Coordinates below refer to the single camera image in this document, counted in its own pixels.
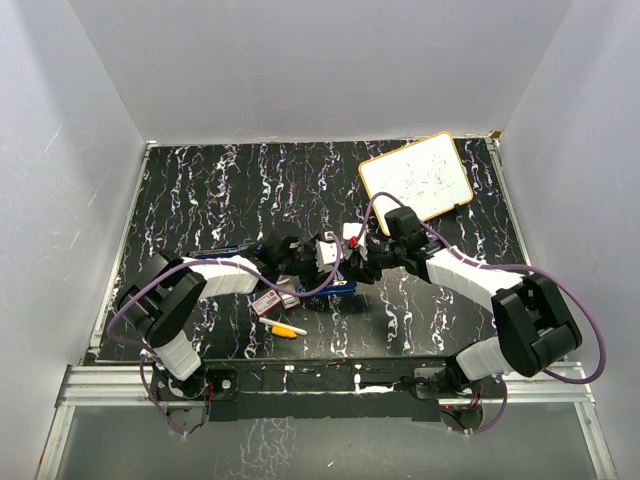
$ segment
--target black marbled surface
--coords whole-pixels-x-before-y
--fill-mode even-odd
[[[156,147],[146,171],[114,295],[159,249],[186,252],[255,241],[283,223],[301,236],[340,231],[362,219],[368,197],[358,165],[407,141]],[[431,224],[462,251],[490,263],[522,262],[485,140],[456,146],[475,196]],[[370,228],[377,228],[375,218]],[[491,315],[450,290],[403,269],[357,295],[310,299],[269,315],[306,329],[290,341],[265,332],[244,295],[201,301],[185,330],[207,359],[447,355],[493,334]],[[120,333],[127,332],[122,325]],[[127,335],[134,336],[130,328]],[[111,342],[87,361],[129,361],[135,348]]]

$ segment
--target whiteboard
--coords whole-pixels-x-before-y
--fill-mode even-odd
[[[362,162],[359,171],[369,198],[378,192],[390,193],[425,221],[473,198],[473,189],[449,132]],[[384,215],[398,205],[380,197],[373,208],[380,228],[389,235]]]

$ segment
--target gray wall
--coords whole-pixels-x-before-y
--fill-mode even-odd
[[[145,139],[502,130],[570,0],[71,0]]]
[[[576,2],[503,136],[534,263],[570,283],[609,346],[593,385],[621,478],[638,478],[640,4]],[[593,338],[580,358],[592,369]]]
[[[0,30],[0,476],[22,479],[86,347],[144,142],[66,0],[0,0]]]

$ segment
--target purple cable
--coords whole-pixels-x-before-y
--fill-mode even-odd
[[[151,403],[153,403],[155,405],[155,407],[158,409],[158,411],[167,420],[167,423],[171,426],[171,428],[173,428],[180,435],[186,436],[187,435],[187,431],[184,428],[182,428],[180,425],[178,425],[176,422],[173,421],[173,419],[164,410],[164,408],[162,408],[162,405],[160,405],[160,402],[158,401],[156,396],[151,391],[151,387],[149,387],[149,384],[147,383],[147,379],[144,376],[144,361],[146,359],[147,359],[147,357],[145,355],[142,355],[142,358],[140,359],[140,378],[142,379],[142,385],[144,386],[144,389],[147,391],[147,396],[149,397],[149,400],[151,400]]]
[[[371,211],[373,209],[374,201],[378,197],[381,197],[381,196],[385,196],[385,197],[390,198],[391,200],[396,202],[401,207],[405,206],[404,203],[402,203],[396,197],[394,197],[393,195],[391,195],[391,194],[389,194],[387,192],[378,192],[375,195],[373,195],[371,197],[371,199],[369,200],[369,204],[367,205],[367,210],[365,212],[364,219],[362,221],[362,228],[360,229],[360,232],[358,233],[358,236],[356,237],[358,240],[362,237],[362,235],[364,235],[364,232],[365,232],[365,230],[367,228],[367,222],[369,221],[369,217],[371,216]],[[541,268],[533,267],[533,266],[530,266],[530,265],[519,265],[519,264],[489,265],[489,264],[478,262],[476,260],[473,260],[471,258],[468,258],[468,257],[462,255],[458,250],[456,250],[455,248],[452,247],[451,243],[444,236],[442,236],[440,233],[436,232],[427,223],[425,223],[422,220],[420,220],[420,224],[431,235],[433,235],[440,242],[442,242],[442,244],[451,252],[452,255],[454,255],[461,262],[463,262],[463,263],[465,263],[467,265],[471,265],[473,267],[481,268],[483,270],[511,270],[511,271],[519,271],[519,272],[521,272],[521,271],[529,271],[529,272],[534,272],[534,273],[537,273],[539,275],[542,275],[542,276],[548,278],[549,280],[551,280],[558,288],[560,288],[563,292],[565,292],[569,298],[571,298],[571,300],[577,305],[577,307],[582,311],[582,313],[587,318],[587,321],[591,325],[591,328],[593,329],[593,332],[594,332],[594,334],[596,336],[596,340],[598,342],[598,349],[600,351],[600,356],[599,356],[599,360],[598,360],[598,366],[597,366],[595,372],[593,374],[589,375],[588,377],[583,378],[583,379],[566,378],[566,377],[563,377],[561,375],[558,375],[557,373],[551,372],[551,371],[546,370],[546,369],[544,370],[544,372],[547,375],[549,375],[549,376],[551,376],[551,377],[553,377],[553,378],[555,378],[557,380],[560,380],[560,381],[565,382],[565,383],[575,384],[575,385],[582,385],[582,384],[591,383],[591,382],[597,380],[602,375],[602,373],[604,372],[606,363],[607,363],[607,352],[606,352],[604,338],[602,336],[602,332],[600,330],[600,327],[598,326],[596,319],[593,317],[593,315],[591,314],[589,309],[586,307],[586,305],[578,298],[578,296],[571,289],[569,289],[567,286],[565,286],[559,279],[557,279],[555,276],[551,275],[550,273],[546,272],[545,270],[543,270]],[[333,241],[335,242],[335,244],[337,246],[337,249],[338,249],[338,258],[342,258],[342,246],[340,244],[340,239],[333,233],[331,233],[331,236],[332,236]],[[321,290],[323,290],[327,285],[329,285],[329,283],[331,283],[333,281],[333,279],[335,278],[335,276],[336,276],[336,274],[338,272],[338,268],[340,266],[340,263],[336,262],[333,265],[333,268],[331,269],[331,273],[329,274],[327,279],[320,286],[318,286],[317,288],[314,288],[313,290],[311,290],[309,292],[292,292],[292,291],[288,291],[288,290],[280,287],[279,285],[271,283],[269,280],[267,280],[265,277],[263,277],[259,272],[256,272],[252,268],[249,268],[249,267],[247,267],[245,265],[241,265],[241,264],[234,263],[234,262],[231,262],[231,261],[220,260],[220,259],[204,259],[204,260],[194,260],[192,262],[185,262],[185,263],[182,263],[182,264],[180,264],[180,265],[178,265],[176,267],[173,267],[173,268],[169,269],[167,272],[165,272],[164,274],[162,274],[159,277],[157,277],[156,279],[154,279],[145,288],[140,290],[140,292],[138,292],[133,298],[131,298],[116,313],[116,315],[113,317],[111,322],[109,322],[109,326],[107,327],[107,336],[111,340],[114,340],[114,341],[117,341],[117,342],[120,342],[120,343],[127,343],[127,344],[130,344],[130,345],[139,346],[139,347],[147,349],[147,350],[151,350],[149,348],[149,346],[146,345],[143,342],[139,342],[139,341],[136,341],[136,340],[132,340],[132,339],[128,339],[128,338],[125,338],[125,337],[121,337],[121,336],[115,335],[114,331],[115,331],[116,325],[122,320],[122,318],[124,316],[124,313],[129,308],[131,308],[135,303],[137,303],[143,296],[145,296],[149,291],[151,291],[153,288],[155,288],[158,284],[162,283],[164,280],[166,280],[167,278],[169,278],[171,275],[175,274],[176,272],[182,270],[183,268],[188,268],[189,266],[196,266],[196,265],[223,265],[223,266],[228,266],[228,267],[236,267],[236,268],[244,270],[244,271],[246,271],[248,273],[251,273],[252,275],[256,276],[259,280],[261,280],[265,285],[271,287],[272,289],[274,289],[274,290],[276,290],[278,292],[286,293],[286,294],[293,295],[293,296],[296,296],[296,297],[305,298],[305,297],[312,297],[316,293],[318,293]],[[149,385],[147,384],[146,378],[144,377],[144,360],[145,360],[145,357],[143,357],[142,361],[140,362],[140,376],[142,378],[142,383],[143,383],[143,385],[145,387],[145,390],[147,391],[147,395],[149,396],[149,399],[153,402],[153,404],[156,406],[156,408],[162,413],[162,415],[167,419],[167,422],[169,423],[169,425],[171,425],[172,428],[174,428],[174,430],[176,430],[178,432],[181,432],[184,435],[185,434],[185,430],[182,427],[180,427],[179,425],[177,425],[173,420],[171,420],[171,418],[167,415],[167,413],[164,411],[164,409],[162,408],[162,406],[160,405],[158,400],[155,398],[155,396],[151,392],[151,389],[149,388]],[[501,376],[498,376],[497,378],[499,379],[499,382],[502,385],[502,389],[503,389],[503,393],[504,393],[502,405],[500,406],[500,410],[498,411],[497,415],[493,418],[493,420],[491,420],[491,422],[489,422],[487,425],[485,425],[483,427],[480,427],[478,430],[475,431],[475,433],[482,433],[482,432],[485,432],[485,431],[489,430],[491,427],[493,427],[500,420],[500,418],[504,414],[505,409],[507,408],[507,397],[508,397],[507,384],[505,383],[504,379]]]
[[[340,239],[334,233],[330,233],[330,235],[336,244],[336,247],[338,249],[338,258],[340,259],[342,258],[342,245],[340,245]],[[296,291],[289,291],[286,288],[282,288],[280,285],[271,283],[269,280],[267,280],[259,272],[255,271],[251,267],[247,267],[246,265],[232,262],[230,260],[209,258],[209,259],[202,259],[202,260],[193,260],[190,262],[183,262],[180,265],[170,268],[159,277],[156,277],[155,279],[153,279],[153,281],[151,281],[146,287],[144,287],[137,294],[135,294],[127,303],[125,303],[122,306],[122,308],[120,308],[120,310],[118,310],[115,316],[111,319],[111,322],[109,322],[109,326],[107,327],[107,336],[109,337],[109,339],[119,343],[127,343],[130,345],[134,344],[136,346],[141,346],[142,348],[149,350],[149,346],[142,342],[134,341],[134,340],[116,335],[115,334],[116,326],[122,321],[122,318],[124,317],[124,314],[127,312],[127,310],[129,310],[133,305],[135,305],[147,293],[149,293],[151,290],[156,288],[156,286],[158,286],[160,283],[164,282],[167,278],[171,277],[172,275],[179,272],[180,270],[184,268],[195,267],[197,265],[222,265],[225,267],[239,268],[240,270],[244,270],[245,272],[248,272],[251,275],[257,277],[260,281],[262,281],[262,283],[264,283],[268,287],[271,287],[272,289],[278,292],[292,295],[295,297],[301,297],[301,298],[313,297],[315,294],[323,290],[327,285],[329,285],[333,281],[336,274],[338,273],[338,269],[340,268],[340,262],[339,261],[335,262],[327,279],[324,282],[322,282],[318,287],[308,292],[296,292]]]
[[[507,389],[507,383],[504,381],[504,378],[502,378],[502,375],[498,375],[496,377],[496,380],[498,380],[498,383],[500,383],[500,385],[502,386],[502,404],[500,405],[500,410],[498,410],[498,413],[496,414],[496,416],[493,417],[493,419],[489,423],[481,426],[477,430],[474,430],[473,433],[482,433],[489,430],[496,423],[498,423],[498,421],[502,418],[504,411],[507,409],[507,398],[509,397],[509,390]]]
[[[333,241],[335,242],[336,248],[338,250],[338,257],[337,258],[340,259],[340,258],[342,258],[342,245],[340,245],[340,239],[334,233],[331,233],[330,235],[333,238]],[[231,262],[229,260],[203,259],[203,260],[193,260],[191,262],[183,262],[180,265],[177,265],[177,266],[175,266],[173,268],[170,268],[165,273],[163,273],[159,277],[155,278],[152,282],[150,282],[147,286],[145,286],[142,290],[140,290],[136,295],[134,295],[127,303],[125,303],[120,310],[118,310],[118,312],[115,314],[115,316],[111,319],[111,322],[109,322],[109,326],[107,327],[107,336],[109,337],[109,339],[111,339],[113,341],[116,341],[116,342],[121,342],[121,343],[126,343],[126,344],[129,344],[129,345],[139,346],[139,347],[141,347],[141,348],[143,348],[145,350],[148,350],[151,353],[153,353],[153,349],[151,349],[147,344],[145,344],[143,342],[136,341],[136,340],[131,340],[131,339],[116,335],[114,333],[115,332],[115,327],[116,327],[116,325],[118,325],[122,321],[122,318],[124,317],[124,314],[127,312],[127,310],[129,310],[134,304],[136,304],[142,297],[144,297],[147,293],[149,293],[151,290],[153,290],[156,286],[158,286],[160,283],[164,282],[167,278],[169,278],[170,276],[174,275],[176,272],[179,272],[180,270],[182,270],[184,268],[188,268],[190,266],[194,267],[196,265],[223,265],[223,266],[227,266],[227,267],[239,268],[241,270],[244,270],[245,272],[249,272],[250,274],[252,274],[255,277],[257,277],[259,280],[261,280],[265,285],[267,285],[267,286],[269,286],[269,287],[271,287],[274,290],[277,290],[279,292],[286,293],[286,294],[289,294],[289,295],[294,295],[294,296],[297,296],[297,297],[312,297],[316,293],[318,293],[321,290],[323,290],[327,285],[329,285],[333,281],[333,279],[335,278],[336,274],[338,273],[338,268],[340,267],[340,262],[336,261],[334,263],[333,268],[331,269],[331,272],[329,273],[329,276],[327,277],[327,279],[324,282],[322,282],[318,287],[316,287],[313,290],[310,290],[308,292],[289,291],[289,290],[287,290],[285,288],[282,288],[279,285],[271,283],[265,277],[260,275],[259,272],[256,272],[252,268],[247,267],[246,265],[242,265],[242,264],[239,264],[239,263]],[[180,425],[178,425],[177,423],[175,423],[171,419],[171,417],[167,414],[167,412],[164,410],[164,408],[162,408],[162,405],[160,405],[160,402],[158,401],[156,396],[151,391],[151,388],[149,387],[149,384],[147,383],[147,379],[144,376],[144,362],[145,362],[145,360],[146,360],[146,357],[143,355],[142,359],[140,360],[140,378],[142,379],[142,385],[144,386],[144,389],[147,392],[147,396],[149,397],[149,400],[151,401],[151,403],[153,403],[155,405],[155,407],[158,409],[160,414],[167,420],[167,423],[171,426],[171,428],[173,428],[176,432],[180,433],[181,435],[185,436],[187,434],[186,430],[184,430]]]
[[[367,211],[364,214],[364,219],[362,221],[362,228],[360,229],[360,233],[358,233],[358,237],[357,237],[358,240],[360,239],[360,237],[362,237],[362,235],[364,234],[364,231],[367,228],[367,222],[369,221],[369,216],[371,215],[371,210],[373,209],[374,200],[381,196],[390,198],[401,207],[405,206],[404,203],[402,203],[400,200],[398,200],[396,197],[394,197],[390,193],[378,192],[375,195],[373,195],[371,197],[371,200],[369,200]],[[578,298],[578,296],[573,292],[573,290],[567,287],[560,279],[558,279],[554,275],[538,267],[532,267],[531,265],[520,265],[517,263],[505,264],[505,265],[489,265],[487,263],[478,262],[477,260],[466,257],[462,253],[460,253],[456,248],[454,248],[446,238],[444,238],[440,233],[436,232],[433,228],[431,228],[425,222],[420,220],[420,224],[431,235],[433,235],[438,240],[440,240],[440,242],[442,242],[442,244],[449,250],[449,252],[451,252],[451,254],[454,257],[456,257],[458,260],[460,260],[462,263],[471,265],[472,267],[480,268],[482,270],[509,270],[509,271],[516,271],[516,272],[529,271],[529,272],[534,272],[539,275],[542,275],[543,277],[546,277],[549,280],[551,280],[560,290],[562,290],[564,293],[567,294],[567,296],[576,304],[576,306],[582,311],[582,313],[586,317],[596,337],[600,355],[598,358],[598,366],[596,367],[595,371],[586,378],[566,378],[548,369],[543,370],[543,372],[549,375],[550,377],[555,378],[556,380],[560,380],[564,383],[570,383],[573,385],[585,385],[587,383],[591,383],[597,380],[598,378],[600,378],[600,376],[604,372],[605,366],[607,365],[607,348],[604,343],[604,337],[602,335],[602,331],[600,330],[600,327],[598,326],[598,321],[595,319],[595,317],[593,316],[591,311],[587,308],[587,306],[584,304],[584,302],[582,302],[582,300],[580,300],[580,298]]]

